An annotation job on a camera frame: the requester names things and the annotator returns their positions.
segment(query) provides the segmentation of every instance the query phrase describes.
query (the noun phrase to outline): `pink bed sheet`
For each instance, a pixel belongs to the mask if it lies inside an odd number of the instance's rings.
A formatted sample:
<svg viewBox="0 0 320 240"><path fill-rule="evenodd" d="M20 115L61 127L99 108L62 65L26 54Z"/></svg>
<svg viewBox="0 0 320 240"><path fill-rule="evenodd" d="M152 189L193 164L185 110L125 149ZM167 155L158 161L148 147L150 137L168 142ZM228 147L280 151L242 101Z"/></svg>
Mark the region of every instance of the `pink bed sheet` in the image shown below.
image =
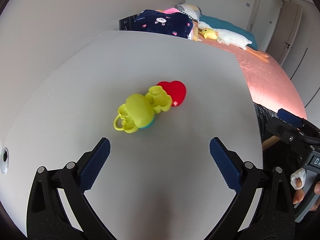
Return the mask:
<svg viewBox="0 0 320 240"><path fill-rule="evenodd" d="M218 47L236 55L244 78L248 84L252 101L278 112L283 108L297 116L307 118L303 102L291 80L271 56L264 63L243 49L219 44L199 35L202 43Z"/></svg>

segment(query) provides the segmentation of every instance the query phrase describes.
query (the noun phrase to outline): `yellow ring handle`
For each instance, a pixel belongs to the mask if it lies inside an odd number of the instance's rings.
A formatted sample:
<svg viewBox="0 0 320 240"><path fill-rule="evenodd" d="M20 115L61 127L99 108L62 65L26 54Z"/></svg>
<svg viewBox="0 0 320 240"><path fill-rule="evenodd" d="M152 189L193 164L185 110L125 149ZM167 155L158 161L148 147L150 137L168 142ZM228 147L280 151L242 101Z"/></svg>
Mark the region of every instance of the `yellow ring handle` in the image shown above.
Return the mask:
<svg viewBox="0 0 320 240"><path fill-rule="evenodd" d="M118 119L120 118L120 114L118 114L118 116L115 118L115 120L113 121L113 127L117 130L117 131L123 131L123 127L118 127L117 126L117 122L118 122Z"/></svg>

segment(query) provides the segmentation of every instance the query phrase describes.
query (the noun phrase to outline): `red heart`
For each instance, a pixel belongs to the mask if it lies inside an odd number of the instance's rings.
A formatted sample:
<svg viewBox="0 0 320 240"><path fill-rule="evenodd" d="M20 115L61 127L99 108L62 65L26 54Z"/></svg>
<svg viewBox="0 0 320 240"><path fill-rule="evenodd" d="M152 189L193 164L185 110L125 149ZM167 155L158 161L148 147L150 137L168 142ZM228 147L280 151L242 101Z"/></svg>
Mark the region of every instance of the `red heart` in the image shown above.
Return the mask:
<svg viewBox="0 0 320 240"><path fill-rule="evenodd" d="M162 81L157 86L162 86L164 91L172 97L172 106L179 106L186 97L186 86L180 81Z"/></svg>

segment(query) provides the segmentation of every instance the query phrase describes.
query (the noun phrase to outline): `textured blue rubber pad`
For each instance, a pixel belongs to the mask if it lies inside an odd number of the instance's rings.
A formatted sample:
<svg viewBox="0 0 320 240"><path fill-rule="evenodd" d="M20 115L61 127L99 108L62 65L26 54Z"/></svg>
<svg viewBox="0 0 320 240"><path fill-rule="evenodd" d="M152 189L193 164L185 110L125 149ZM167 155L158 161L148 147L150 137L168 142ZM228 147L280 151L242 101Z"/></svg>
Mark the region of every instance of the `textured blue rubber pad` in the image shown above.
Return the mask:
<svg viewBox="0 0 320 240"><path fill-rule="evenodd" d="M228 187L238 194L241 190L241 173L216 139L210 141L210 154Z"/></svg>
<svg viewBox="0 0 320 240"><path fill-rule="evenodd" d="M80 173L79 188L82 193L92 188L109 154L110 142L105 139Z"/></svg>
<svg viewBox="0 0 320 240"><path fill-rule="evenodd" d="M302 127L302 122L299 117L295 116L294 114L291 114L290 112L282 108L278 110L278 118L285 121L288 124L291 124L295 128Z"/></svg>

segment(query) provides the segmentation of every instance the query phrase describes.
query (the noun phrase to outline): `person's hand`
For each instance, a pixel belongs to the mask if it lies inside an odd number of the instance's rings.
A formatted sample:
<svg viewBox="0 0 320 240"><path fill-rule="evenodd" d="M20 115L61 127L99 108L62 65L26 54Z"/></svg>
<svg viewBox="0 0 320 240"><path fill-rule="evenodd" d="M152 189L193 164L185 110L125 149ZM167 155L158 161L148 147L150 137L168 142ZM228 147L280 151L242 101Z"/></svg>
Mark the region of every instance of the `person's hand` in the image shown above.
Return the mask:
<svg viewBox="0 0 320 240"><path fill-rule="evenodd" d="M298 178L296 182L297 187L300 187L302 185L301 179ZM315 185L314 191L316 194L320 195L320 181ZM297 189L296 193L293 197L293 204L300 203L304 198L304 191L303 189ZM310 211L316 211L318 206L320 205L320 198L316 201L316 203L313 205L313 207L310 209Z"/></svg>

